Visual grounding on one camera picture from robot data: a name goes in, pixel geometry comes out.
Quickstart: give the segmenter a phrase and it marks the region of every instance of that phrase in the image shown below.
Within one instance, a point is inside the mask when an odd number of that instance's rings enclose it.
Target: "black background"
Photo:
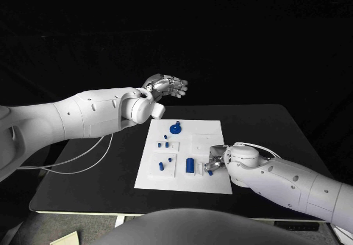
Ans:
[[[334,178],[353,184],[351,9],[350,1],[1,2],[0,105],[172,75],[190,86],[167,106],[283,105]]]

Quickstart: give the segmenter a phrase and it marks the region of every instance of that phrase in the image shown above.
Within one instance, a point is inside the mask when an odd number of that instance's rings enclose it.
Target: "white board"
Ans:
[[[168,128],[175,121],[181,132],[172,135]],[[203,171],[208,147],[216,144],[224,144],[219,121],[152,119],[134,188],[232,194],[226,169],[213,171],[211,176]],[[185,173],[187,158],[194,159],[194,173]],[[164,171],[159,171],[158,162],[162,162]]]

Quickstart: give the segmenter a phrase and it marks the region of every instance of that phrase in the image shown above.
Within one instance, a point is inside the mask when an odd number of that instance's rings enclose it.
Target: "black table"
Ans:
[[[312,146],[280,105],[174,106],[164,119],[220,120],[224,144],[236,141],[262,145],[279,156],[331,178]],[[134,189],[149,119],[142,125],[113,134],[112,145],[100,163],[73,175],[49,173],[30,202],[31,211],[145,214],[171,208],[200,208],[249,218],[319,220],[279,206],[249,188],[232,184],[233,195]],[[82,154],[98,139],[73,139],[57,158],[64,161]],[[53,167],[74,172],[89,167],[105,153],[106,136],[96,148],[74,162]]]

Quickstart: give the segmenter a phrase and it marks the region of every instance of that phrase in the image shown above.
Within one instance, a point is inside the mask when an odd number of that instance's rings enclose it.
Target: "blue object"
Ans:
[[[194,163],[193,158],[185,159],[185,172],[194,173]]]
[[[175,121],[175,124],[170,126],[170,132],[171,134],[178,134],[181,132],[180,122]]]

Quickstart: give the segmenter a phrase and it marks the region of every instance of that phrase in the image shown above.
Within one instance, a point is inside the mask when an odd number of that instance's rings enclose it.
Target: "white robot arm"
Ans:
[[[181,97],[187,81],[152,75],[142,88],[113,88],[77,93],[64,100],[30,106],[0,106],[0,181],[44,146],[74,138],[112,134],[149,115],[159,119],[161,95]]]
[[[266,159],[257,150],[236,143],[210,147],[204,171],[226,167],[232,182],[280,206],[306,213],[353,233],[353,186],[327,178],[275,153]]]

